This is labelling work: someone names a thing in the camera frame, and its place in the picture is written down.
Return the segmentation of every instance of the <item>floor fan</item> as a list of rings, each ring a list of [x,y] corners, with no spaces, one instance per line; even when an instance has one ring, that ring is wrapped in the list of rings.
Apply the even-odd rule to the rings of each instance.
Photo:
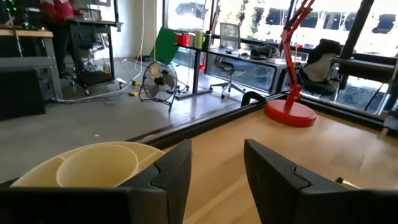
[[[179,89],[177,83],[177,73],[171,64],[152,62],[144,72],[139,98],[141,101],[151,100],[169,105],[170,112]]]

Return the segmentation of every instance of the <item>wall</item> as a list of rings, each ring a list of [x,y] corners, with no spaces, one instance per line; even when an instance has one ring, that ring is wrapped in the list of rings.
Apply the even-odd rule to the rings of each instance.
[[[149,55],[154,47],[159,29],[162,27],[162,0],[135,0],[137,9],[135,16],[134,55],[138,55],[141,47],[142,22],[144,25],[144,41],[142,54]],[[142,18],[142,5],[144,5],[144,18]]]
[[[83,2],[75,0],[74,7],[87,7]],[[149,55],[162,26],[162,0],[118,0],[119,20],[123,23],[121,32],[112,28],[113,56],[136,57],[141,46],[142,31],[142,6],[144,6],[144,41],[142,54]],[[114,8],[104,6],[91,6],[101,10],[103,20],[114,21]],[[95,59],[109,58],[109,50],[105,49],[95,54]]]

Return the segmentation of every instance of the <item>black desk frame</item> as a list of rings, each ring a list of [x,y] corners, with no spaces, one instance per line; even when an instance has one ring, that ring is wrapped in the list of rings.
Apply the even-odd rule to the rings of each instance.
[[[198,84],[199,84],[199,74],[200,74],[200,70],[199,70],[199,66],[200,66],[200,56],[201,53],[207,53],[207,54],[214,54],[214,55],[218,55],[218,56],[222,56],[222,57],[228,57],[231,59],[235,59],[235,60],[242,60],[244,62],[247,63],[253,63],[256,65],[261,65],[261,66],[265,66],[265,67],[270,67],[274,69],[274,73],[272,75],[272,80],[271,80],[271,87],[269,88],[269,92],[271,94],[273,93],[279,93],[282,91],[283,85],[286,81],[286,69],[281,70],[280,68],[278,68],[278,66],[273,65],[273,64],[268,64],[268,63],[264,63],[262,61],[253,61],[253,60],[244,60],[240,57],[237,57],[236,55],[228,55],[228,54],[222,54],[219,52],[215,52],[214,50],[205,50],[205,49],[198,49],[196,47],[187,47],[187,46],[183,46],[183,45],[178,45],[178,47],[184,47],[186,49],[191,49],[195,51],[195,59],[194,59],[194,64],[193,64],[193,86],[192,86],[192,92],[187,92],[187,93],[183,93],[183,94],[179,94],[176,95],[175,98],[178,100],[183,100],[186,98],[191,98],[193,96],[198,96],[198,95],[202,95],[205,93],[211,93],[212,90],[198,90]]]
[[[95,22],[73,22],[69,25],[70,33],[72,35],[72,44],[75,50],[75,54],[79,54],[78,47],[76,44],[76,34],[108,34],[109,38],[109,60],[111,64],[111,75],[115,78],[114,75],[114,60],[113,60],[113,45],[112,45],[112,34],[111,34],[111,26],[106,24],[97,24]],[[79,76],[80,71],[76,69],[76,74]]]

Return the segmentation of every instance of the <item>concrete floor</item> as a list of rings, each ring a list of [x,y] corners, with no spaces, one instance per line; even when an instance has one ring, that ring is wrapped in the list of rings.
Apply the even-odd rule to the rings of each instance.
[[[116,76],[125,81],[137,74],[132,61],[118,61],[115,66]],[[179,66],[176,71],[178,79],[185,83],[188,68]],[[219,82],[224,81],[206,75],[200,78],[200,86],[204,88]],[[78,86],[70,87],[68,80],[62,80],[62,84],[67,98],[84,96],[83,90]],[[90,90],[92,95],[98,95],[116,90],[116,85]],[[129,86],[126,92],[133,90]],[[169,114],[167,105],[140,102],[138,97],[123,94],[114,101],[48,104],[47,114],[2,121],[0,182],[19,177],[41,162],[76,147],[96,142],[125,141],[171,124],[195,120],[212,111],[233,108],[240,104],[242,94],[233,90],[229,98],[221,100],[220,96],[221,89],[215,88],[210,94],[175,100]]]

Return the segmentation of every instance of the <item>desk leg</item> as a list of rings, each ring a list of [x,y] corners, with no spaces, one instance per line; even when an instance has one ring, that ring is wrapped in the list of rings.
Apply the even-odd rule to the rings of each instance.
[[[176,95],[175,98],[178,100],[183,100],[186,98],[191,98],[193,96],[198,96],[202,95],[205,93],[211,93],[211,90],[198,90],[198,85],[199,85],[199,66],[200,66],[200,51],[197,50],[195,51],[195,63],[193,65],[193,86],[192,86],[192,92],[186,92],[186,93],[181,93],[179,95]]]
[[[49,72],[51,75],[51,82],[52,82],[52,86],[54,89],[54,95],[55,98],[58,100],[62,100],[63,99],[63,95],[62,95],[62,87],[61,87],[61,81],[60,81],[60,77],[58,74],[58,68],[57,68],[57,61],[55,60],[55,54],[54,54],[54,47],[52,45],[52,40],[49,38],[44,38],[44,47],[45,47],[45,51],[47,54],[48,58],[52,59],[52,66],[49,67]]]
[[[108,33],[108,41],[109,41],[109,61],[111,64],[111,75],[114,78],[114,60],[113,60],[113,45],[112,45],[112,34],[109,28]]]
[[[75,25],[69,25],[69,29],[70,29],[70,41],[72,42],[72,46],[73,46],[73,51],[75,52],[75,55],[79,55],[79,50],[77,49],[77,45],[76,45],[76,27]],[[80,66],[75,64],[75,71],[76,71],[76,78],[80,77]]]

